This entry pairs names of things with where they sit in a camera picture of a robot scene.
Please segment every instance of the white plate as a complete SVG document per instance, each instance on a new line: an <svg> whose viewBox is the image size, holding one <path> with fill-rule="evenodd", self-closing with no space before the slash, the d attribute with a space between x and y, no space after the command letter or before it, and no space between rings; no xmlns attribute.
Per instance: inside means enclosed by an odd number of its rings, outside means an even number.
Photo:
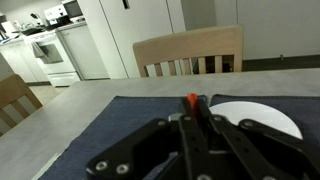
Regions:
<svg viewBox="0 0 320 180"><path fill-rule="evenodd" d="M288 116L270 106L246 101L233 101L218 104L209 109L212 114L227 117L234 125L238 125L243 119L252 119L302 139L297 125Z"/></svg>

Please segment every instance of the black tool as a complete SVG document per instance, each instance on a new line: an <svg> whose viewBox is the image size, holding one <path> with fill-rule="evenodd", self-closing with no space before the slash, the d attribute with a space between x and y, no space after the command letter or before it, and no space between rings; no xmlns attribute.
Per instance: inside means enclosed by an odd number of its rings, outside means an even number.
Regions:
<svg viewBox="0 0 320 180"><path fill-rule="evenodd" d="M142 179L156 165L177 156L161 171L161 180L318 180L319 149L257 121L239 126L212 115L203 100L170 121L154 119L94 157L89 179Z"/></svg>

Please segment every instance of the kitchen appliance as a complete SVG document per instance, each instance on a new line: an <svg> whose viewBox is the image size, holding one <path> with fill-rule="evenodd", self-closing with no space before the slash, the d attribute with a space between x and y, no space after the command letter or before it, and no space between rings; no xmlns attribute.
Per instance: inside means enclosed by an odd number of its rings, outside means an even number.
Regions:
<svg viewBox="0 0 320 180"><path fill-rule="evenodd" d="M84 21L84 16L77 0L64 0L62 4L73 23Z"/></svg>
<svg viewBox="0 0 320 180"><path fill-rule="evenodd" d="M8 35L10 38L15 38L17 35L16 32L19 31L16 26L13 25L11 21L6 21L1 23L2 27L6 31L6 35Z"/></svg>
<svg viewBox="0 0 320 180"><path fill-rule="evenodd" d="M27 36L24 40L35 57L39 57L37 62L53 86L70 86L82 79L59 32L42 32Z"/></svg>
<svg viewBox="0 0 320 180"><path fill-rule="evenodd" d="M50 9L44 10L44 14L46 16L46 19L49 21L50 25L57 24L58 23L57 19L68 15L66 9L62 4L58 6L54 6Z"/></svg>
<svg viewBox="0 0 320 180"><path fill-rule="evenodd" d="M37 21L38 26L45 25L43 19L38 14L31 13L30 16L33 17Z"/></svg>

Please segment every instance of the white wall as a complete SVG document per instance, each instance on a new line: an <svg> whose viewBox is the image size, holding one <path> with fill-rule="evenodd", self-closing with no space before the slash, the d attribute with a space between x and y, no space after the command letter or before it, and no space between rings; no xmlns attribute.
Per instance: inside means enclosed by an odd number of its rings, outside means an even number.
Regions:
<svg viewBox="0 0 320 180"><path fill-rule="evenodd" d="M181 0L181 5L187 30L216 25L213 0Z"/></svg>
<svg viewBox="0 0 320 180"><path fill-rule="evenodd" d="M27 23L34 22L31 13L45 18L43 10L59 4L61 0L0 0L0 12L6 15L8 21Z"/></svg>
<svg viewBox="0 0 320 180"><path fill-rule="evenodd" d="M244 59L320 54L319 0L239 0Z"/></svg>

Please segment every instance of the white cabinet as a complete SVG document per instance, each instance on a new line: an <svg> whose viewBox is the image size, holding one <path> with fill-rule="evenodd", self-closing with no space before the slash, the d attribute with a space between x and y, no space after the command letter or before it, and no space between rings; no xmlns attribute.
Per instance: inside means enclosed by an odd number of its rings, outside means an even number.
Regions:
<svg viewBox="0 0 320 180"><path fill-rule="evenodd" d="M61 31L84 79L109 78L88 26Z"/></svg>
<svg viewBox="0 0 320 180"><path fill-rule="evenodd" d="M3 45L0 47L0 52L14 73L19 74L25 82L48 81L31 50L23 41Z"/></svg>
<svg viewBox="0 0 320 180"><path fill-rule="evenodd" d="M111 79L140 77L133 43L185 30L180 0L78 2Z"/></svg>
<svg viewBox="0 0 320 180"><path fill-rule="evenodd" d="M101 0L101 5L128 76L140 77L132 45L173 33L166 0Z"/></svg>
<svg viewBox="0 0 320 180"><path fill-rule="evenodd" d="M111 79L128 78L99 0L78 0Z"/></svg>
<svg viewBox="0 0 320 180"><path fill-rule="evenodd" d="M14 74L14 72L0 52L0 80L10 76L11 74Z"/></svg>

